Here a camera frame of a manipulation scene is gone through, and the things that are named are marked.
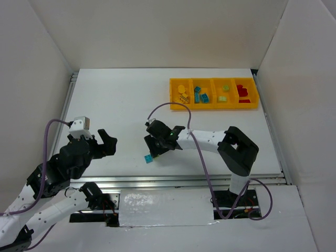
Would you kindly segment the round yellow lego brick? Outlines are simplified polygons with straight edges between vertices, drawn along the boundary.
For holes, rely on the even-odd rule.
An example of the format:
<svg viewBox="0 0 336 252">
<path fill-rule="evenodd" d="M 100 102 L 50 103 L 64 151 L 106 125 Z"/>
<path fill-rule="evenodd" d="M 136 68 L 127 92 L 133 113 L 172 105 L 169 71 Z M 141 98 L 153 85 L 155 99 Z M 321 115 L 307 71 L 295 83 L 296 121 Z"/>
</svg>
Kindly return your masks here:
<svg viewBox="0 0 336 252">
<path fill-rule="evenodd" d="M 186 89 L 183 85 L 178 85 L 177 90 L 179 94 L 184 94 Z"/>
</svg>

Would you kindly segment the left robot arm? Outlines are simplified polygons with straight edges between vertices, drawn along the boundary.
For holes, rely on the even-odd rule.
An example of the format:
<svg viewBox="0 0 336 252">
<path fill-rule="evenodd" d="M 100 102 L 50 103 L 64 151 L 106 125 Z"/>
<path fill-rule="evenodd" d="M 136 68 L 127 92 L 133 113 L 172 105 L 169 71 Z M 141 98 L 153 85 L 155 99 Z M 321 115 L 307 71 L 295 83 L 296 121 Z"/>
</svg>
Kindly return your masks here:
<svg viewBox="0 0 336 252">
<path fill-rule="evenodd" d="M 32 240 L 46 229 L 52 228 L 62 218 L 74 212 L 115 209 L 108 194 L 102 193 L 95 182 L 87 182 L 75 190 L 73 196 L 41 211 L 60 191 L 69 187 L 71 180 L 81 178 L 94 159 L 112 156 L 116 152 L 117 139 L 104 129 L 98 130 L 103 143 L 95 137 L 68 135 L 69 142 L 45 164 L 40 164 L 28 177 L 18 197 L 1 214 L 1 251 L 24 251 Z"/>
</svg>

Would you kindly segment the teal rounded lego brick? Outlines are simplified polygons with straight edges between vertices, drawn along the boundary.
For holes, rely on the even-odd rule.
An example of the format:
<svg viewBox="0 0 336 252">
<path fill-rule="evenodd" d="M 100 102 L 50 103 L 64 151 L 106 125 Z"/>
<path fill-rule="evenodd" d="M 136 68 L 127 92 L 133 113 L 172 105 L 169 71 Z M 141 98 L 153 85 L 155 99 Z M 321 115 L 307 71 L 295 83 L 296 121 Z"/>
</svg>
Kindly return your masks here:
<svg viewBox="0 0 336 252">
<path fill-rule="evenodd" d="M 209 103 L 209 96 L 206 93 L 200 94 L 199 97 L 202 103 Z"/>
</svg>

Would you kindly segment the red flower lego brick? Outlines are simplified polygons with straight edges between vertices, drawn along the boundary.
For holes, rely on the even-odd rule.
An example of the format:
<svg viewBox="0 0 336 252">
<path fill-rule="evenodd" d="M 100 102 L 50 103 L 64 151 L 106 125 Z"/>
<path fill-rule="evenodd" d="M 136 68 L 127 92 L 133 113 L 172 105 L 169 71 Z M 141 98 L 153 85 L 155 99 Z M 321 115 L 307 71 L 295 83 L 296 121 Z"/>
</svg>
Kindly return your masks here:
<svg viewBox="0 0 336 252">
<path fill-rule="evenodd" d="M 247 91 L 246 88 L 244 88 L 243 85 L 237 85 L 237 91 L 238 91 L 239 97 L 246 97 L 246 96 L 248 96 L 248 91 Z"/>
</svg>

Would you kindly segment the light green lego brick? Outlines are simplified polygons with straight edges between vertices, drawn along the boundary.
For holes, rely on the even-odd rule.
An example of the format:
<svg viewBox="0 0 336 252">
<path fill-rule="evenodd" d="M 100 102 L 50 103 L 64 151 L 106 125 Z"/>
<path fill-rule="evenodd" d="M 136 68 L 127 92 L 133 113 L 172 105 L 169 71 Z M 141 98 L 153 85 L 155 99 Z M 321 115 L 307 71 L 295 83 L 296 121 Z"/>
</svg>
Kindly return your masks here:
<svg viewBox="0 0 336 252">
<path fill-rule="evenodd" d="M 217 102 L 219 102 L 219 103 L 225 103 L 225 102 L 227 102 L 227 97 L 226 96 L 219 96 L 217 98 Z"/>
</svg>

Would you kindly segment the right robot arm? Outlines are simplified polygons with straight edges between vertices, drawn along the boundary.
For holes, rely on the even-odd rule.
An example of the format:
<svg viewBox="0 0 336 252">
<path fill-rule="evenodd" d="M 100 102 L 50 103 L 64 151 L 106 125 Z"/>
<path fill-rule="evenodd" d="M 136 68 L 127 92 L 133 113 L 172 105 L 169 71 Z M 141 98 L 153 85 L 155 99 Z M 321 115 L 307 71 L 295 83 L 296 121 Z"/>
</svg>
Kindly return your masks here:
<svg viewBox="0 0 336 252">
<path fill-rule="evenodd" d="M 226 131 L 189 130 L 184 126 L 170 129 L 153 119 L 145 123 L 144 140 L 153 158 L 168 151 L 200 149 L 219 154 L 231 171 L 229 191 L 238 195 L 250 178 L 259 147 L 239 128 L 230 126 Z"/>
</svg>

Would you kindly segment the yellow black striped lego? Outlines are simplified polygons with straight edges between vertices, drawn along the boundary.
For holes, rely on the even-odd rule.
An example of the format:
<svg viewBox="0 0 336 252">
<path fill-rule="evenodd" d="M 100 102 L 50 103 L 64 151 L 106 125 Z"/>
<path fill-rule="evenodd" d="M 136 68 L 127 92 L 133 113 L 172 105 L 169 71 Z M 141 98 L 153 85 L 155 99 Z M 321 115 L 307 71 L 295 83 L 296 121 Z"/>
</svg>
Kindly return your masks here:
<svg viewBox="0 0 336 252">
<path fill-rule="evenodd" d="M 181 100 L 182 103 L 189 103 L 189 99 L 183 95 L 180 95 L 178 98 Z"/>
</svg>

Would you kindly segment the red arch lego brick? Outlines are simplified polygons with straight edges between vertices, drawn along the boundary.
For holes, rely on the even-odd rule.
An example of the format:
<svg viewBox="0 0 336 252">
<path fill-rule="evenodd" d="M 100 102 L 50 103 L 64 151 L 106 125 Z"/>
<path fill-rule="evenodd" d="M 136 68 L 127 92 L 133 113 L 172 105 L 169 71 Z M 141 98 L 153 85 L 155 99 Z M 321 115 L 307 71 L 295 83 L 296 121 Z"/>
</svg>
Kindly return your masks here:
<svg viewBox="0 0 336 252">
<path fill-rule="evenodd" d="M 241 99 L 239 100 L 239 103 L 251 103 L 250 99 Z"/>
</svg>

